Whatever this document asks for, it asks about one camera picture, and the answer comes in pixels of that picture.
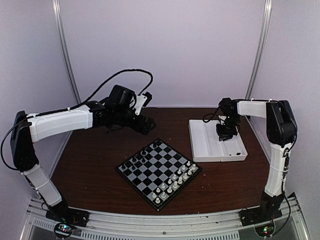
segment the white robotic arm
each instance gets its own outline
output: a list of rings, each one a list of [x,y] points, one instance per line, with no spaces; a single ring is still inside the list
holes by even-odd
[[[266,103],[270,101],[239,101],[237,103],[237,111],[239,115],[267,118]],[[286,157],[290,155],[288,149],[291,149],[292,142],[287,143],[283,147],[278,144],[271,143],[271,160],[269,176],[264,188],[266,194],[271,197],[280,196],[285,189],[286,176],[288,167],[285,167]]]
[[[289,170],[290,151],[297,140],[297,124],[286,100],[243,100],[223,98],[219,108],[226,119],[216,126],[221,141],[238,134],[240,116],[266,119],[266,133],[271,145],[269,176],[261,197],[260,207],[240,213],[244,226],[270,220],[281,213],[279,207],[285,198],[285,181]]]
[[[113,125],[130,127],[146,135],[156,124],[152,118],[140,115],[140,112],[151,97],[149,93],[135,96],[130,89],[115,85],[110,96],[100,102],[90,101],[74,109],[52,113],[17,113],[16,127],[10,141],[13,163],[47,204],[47,218],[73,222],[75,217],[77,225],[84,227],[88,212],[68,207],[62,194],[41,167],[33,143],[69,131],[103,126],[112,129]]]

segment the chess piece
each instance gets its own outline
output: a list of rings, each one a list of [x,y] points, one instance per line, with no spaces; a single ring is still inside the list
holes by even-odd
[[[178,182],[177,181],[174,181],[174,183],[173,183],[173,189],[177,189],[178,188]]]

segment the chess board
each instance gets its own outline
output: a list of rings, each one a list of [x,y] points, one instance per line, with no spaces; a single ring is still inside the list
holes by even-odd
[[[158,138],[115,170],[159,212],[202,168]]]

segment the brown wooden surface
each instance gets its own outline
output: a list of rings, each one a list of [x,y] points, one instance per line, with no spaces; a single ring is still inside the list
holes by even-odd
[[[121,214],[176,215],[213,213],[260,204],[269,163],[247,120],[240,135],[248,156],[241,162],[199,163],[202,172],[157,213],[115,171],[115,167],[156,138],[192,159],[189,119],[202,119],[209,108],[145,108],[157,128],[144,136],[129,128],[74,131],[53,175],[72,207]]]

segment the wire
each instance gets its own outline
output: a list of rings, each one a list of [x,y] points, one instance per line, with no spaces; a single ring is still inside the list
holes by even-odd
[[[219,109],[220,109],[220,107],[218,106],[214,113],[208,113],[208,114],[204,115],[202,118],[202,121],[206,124],[209,123],[210,121],[212,121],[214,119],[214,117],[216,116],[217,112],[219,111]]]
[[[43,116],[43,115],[48,115],[48,114],[56,114],[56,113],[60,113],[60,112],[64,112],[64,111],[67,111],[67,110],[73,110],[73,109],[76,109],[76,108],[79,108],[81,107],[82,105],[86,104],[90,99],[92,99],[96,94],[97,92],[100,91],[100,89],[107,83],[109,82],[111,79],[113,79],[114,77],[118,76],[119,74],[122,74],[122,73],[126,73],[126,72],[141,72],[141,73],[145,73],[145,74],[148,74],[150,76],[150,81],[149,83],[140,91],[140,93],[138,95],[140,95],[141,93],[143,93],[153,82],[154,80],[154,76],[152,75],[151,72],[149,71],[146,71],[146,70],[143,70],[143,69],[123,69],[121,71],[118,71],[116,72],[115,74],[113,74],[111,77],[109,77],[108,79],[106,79],[103,83],[101,83],[97,88],[96,90],[94,90],[94,92],[86,99],[84,100],[83,102],[75,105],[75,106],[72,106],[70,108],[63,108],[63,109],[58,109],[58,110],[54,110],[54,111],[46,111],[46,112],[42,112],[42,113],[39,113],[36,115],[36,117],[39,117],[39,116]]]
[[[282,182],[281,188],[282,188],[282,193],[283,193],[283,195],[284,195],[284,199],[285,199],[285,201],[286,201],[286,203],[288,204],[288,207],[289,207],[289,214],[288,214],[288,217],[286,218],[284,224],[279,228],[279,230],[278,230],[277,232],[275,232],[274,234],[272,234],[272,236],[277,235],[277,234],[285,227],[285,225],[287,224],[287,222],[289,221],[289,218],[290,218],[290,216],[291,216],[291,206],[290,206],[290,203],[289,203],[289,201],[288,201],[288,198],[286,197],[286,193],[285,193],[285,191],[284,191],[284,183],[283,183],[283,182]]]
[[[21,123],[24,122],[25,120],[31,119],[31,118],[33,118],[33,117],[34,117],[34,116],[28,116],[28,117],[24,118],[23,120],[19,121],[18,123],[16,123],[12,128],[10,128],[10,130],[4,135],[4,137],[3,137],[3,139],[2,139],[1,147],[0,147],[0,155],[1,155],[2,162],[4,163],[4,165],[5,165],[8,169],[11,169],[11,170],[14,170],[14,171],[19,171],[19,169],[9,166],[9,165],[7,164],[7,162],[6,162],[6,160],[5,160],[5,157],[4,157],[4,143],[5,143],[5,140],[6,140],[6,138],[8,137],[8,135],[9,135],[19,124],[21,124]]]

